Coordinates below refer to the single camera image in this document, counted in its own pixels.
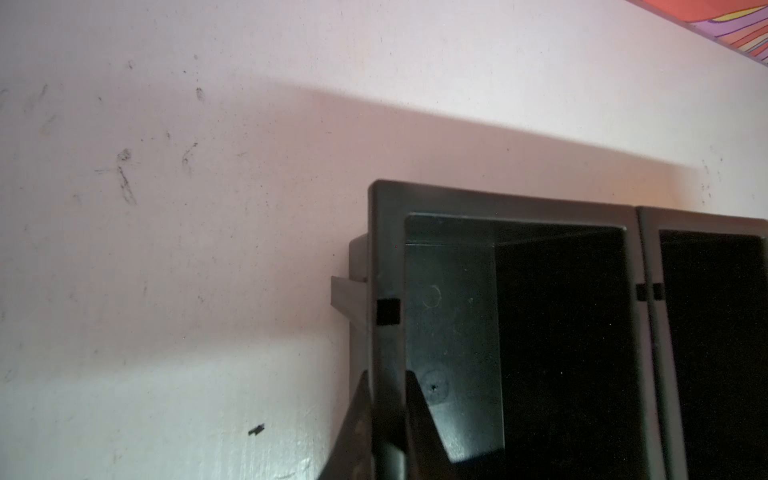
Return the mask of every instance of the white wall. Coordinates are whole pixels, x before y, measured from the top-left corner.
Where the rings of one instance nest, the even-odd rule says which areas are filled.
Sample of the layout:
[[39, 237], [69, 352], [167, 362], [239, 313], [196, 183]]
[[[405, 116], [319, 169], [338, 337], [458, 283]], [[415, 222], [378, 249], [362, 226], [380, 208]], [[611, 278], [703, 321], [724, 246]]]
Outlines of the white wall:
[[768, 216], [768, 68], [620, 0], [5, 0], [0, 91], [3, 479], [313, 478], [377, 177]]

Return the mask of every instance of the scuff mark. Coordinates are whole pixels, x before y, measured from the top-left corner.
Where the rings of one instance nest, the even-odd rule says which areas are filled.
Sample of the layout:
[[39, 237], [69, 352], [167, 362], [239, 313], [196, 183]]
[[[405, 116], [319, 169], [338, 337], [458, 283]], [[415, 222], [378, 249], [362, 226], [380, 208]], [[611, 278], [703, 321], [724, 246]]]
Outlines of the scuff mark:
[[424, 306], [427, 307], [428, 309], [437, 307], [442, 301], [442, 293], [440, 292], [440, 287], [438, 287], [437, 285], [430, 285], [430, 287], [435, 289], [435, 291], [437, 292], [438, 298], [437, 298], [437, 303], [435, 303], [435, 305], [429, 305], [425, 300], [422, 301]]
[[45, 123], [40, 127], [40, 135], [47, 137], [51, 134], [51, 130], [53, 129], [54, 123], [56, 123], [56, 120], [58, 119], [57, 114], [53, 114], [48, 120], [45, 121]]
[[0, 90], [0, 110], [2, 110], [3, 105], [5, 105], [5, 100], [8, 98], [8, 94], [10, 93], [10, 90], [7, 88], [3, 88]]
[[131, 149], [124, 148], [122, 152], [118, 154], [118, 162], [127, 162], [131, 159]]
[[189, 155], [193, 148], [197, 146], [197, 142], [193, 143], [191, 147], [187, 149], [187, 151], [184, 152], [184, 155], [181, 156], [181, 168], [184, 169], [184, 173], [187, 175], [192, 174], [192, 167], [190, 167], [190, 159]]
[[120, 189], [123, 192], [123, 200], [125, 200], [125, 203], [128, 205], [136, 205], [136, 197], [134, 197], [134, 192], [131, 191], [131, 185], [125, 177], [123, 167], [118, 167], [118, 178], [120, 180]]

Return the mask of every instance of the black plastic frame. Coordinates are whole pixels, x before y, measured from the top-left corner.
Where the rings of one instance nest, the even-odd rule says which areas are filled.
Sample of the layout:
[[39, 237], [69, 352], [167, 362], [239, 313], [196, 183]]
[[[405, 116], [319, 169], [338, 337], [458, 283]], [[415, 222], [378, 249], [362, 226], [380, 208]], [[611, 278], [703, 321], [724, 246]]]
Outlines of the black plastic frame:
[[[411, 215], [464, 217], [526, 223], [561, 223], [620, 227], [624, 230], [627, 272], [633, 284], [643, 284], [640, 232], [633, 207], [546, 200], [378, 180], [369, 188], [367, 318], [370, 326], [369, 381], [373, 405], [375, 469], [378, 478], [406, 478], [400, 453], [405, 444], [406, 362], [403, 323], [392, 321], [392, 306], [405, 318], [404, 253], [406, 218]], [[633, 304], [637, 377], [641, 394], [644, 457], [649, 478], [664, 478], [650, 323], [645, 302]], [[379, 310], [386, 306], [386, 315]]]
[[768, 221], [753, 218], [696, 214], [682, 210], [638, 207], [637, 218], [643, 242], [646, 283], [660, 285], [662, 294], [648, 301], [654, 339], [654, 368], [667, 478], [687, 480], [684, 431], [677, 390], [667, 301], [663, 295], [664, 267], [660, 234], [665, 230], [760, 237], [765, 244]]

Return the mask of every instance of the plastic compartment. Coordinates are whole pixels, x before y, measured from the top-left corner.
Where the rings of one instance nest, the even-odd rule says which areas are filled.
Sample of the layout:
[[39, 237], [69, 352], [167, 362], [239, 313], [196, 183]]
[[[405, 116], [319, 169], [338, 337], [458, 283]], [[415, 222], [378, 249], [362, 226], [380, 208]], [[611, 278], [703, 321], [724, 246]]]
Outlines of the plastic compartment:
[[661, 230], [690, 478], [768, 478], [768, 281], [758, 236]]
[[647, 477], [625, 241], [408, 217], [406, 367], [460, 477]]

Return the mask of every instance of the black mark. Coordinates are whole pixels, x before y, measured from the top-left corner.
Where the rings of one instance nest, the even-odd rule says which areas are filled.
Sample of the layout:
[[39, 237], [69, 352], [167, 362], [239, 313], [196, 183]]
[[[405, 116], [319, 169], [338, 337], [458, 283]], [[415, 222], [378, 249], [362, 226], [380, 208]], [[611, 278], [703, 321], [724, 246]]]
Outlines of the black mark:
[[190, 159], [189, 154], [192, 151], [193, 148], [197, 146], [197, 142], [193, 143], [191, 147], [187, 149], [187, 151], [184, 152], [184, 155], [181, 156], [181, 167], [184, 169], [184, 172], [187, 175], [192, 174], [192, 167], [190, 167]]
[[40, 127], [40, 135], [48, 136], [51, 134], [51, 129], [53, 128], [53, 124], [56, 122], [56, 119], [58, 118], [58, 115], [53, 114], [48, 120], [45, 121], [45, 123]]
[[0, 90], [0, 109], [2, 109], [2, 106], [5, 105], [6, 98], [8, 98], [8, 89], [3, 88]]
[[123, 200], [128, 205], [135, 205], [136, 197], [134, 197], [134, 193], [131, 191], [131, 185], [125, 177], [123, 167], [118, 167], [118, 179], [120, 180], [120, 189], [123, 191]]
[[119, 162], [127, 162], [131, 159], [131, 149], [130, 148], [124, 148], [122, 152], [118, 154], [118, 163]]
[[261, 425], [257, 425], [255, 427], [253, 427], [251, 430], [248, 430], [248, 435], [256, 436], [256, 435], [259, 435], [263, 431], [264, 431], [264, 424], [262, 423]]

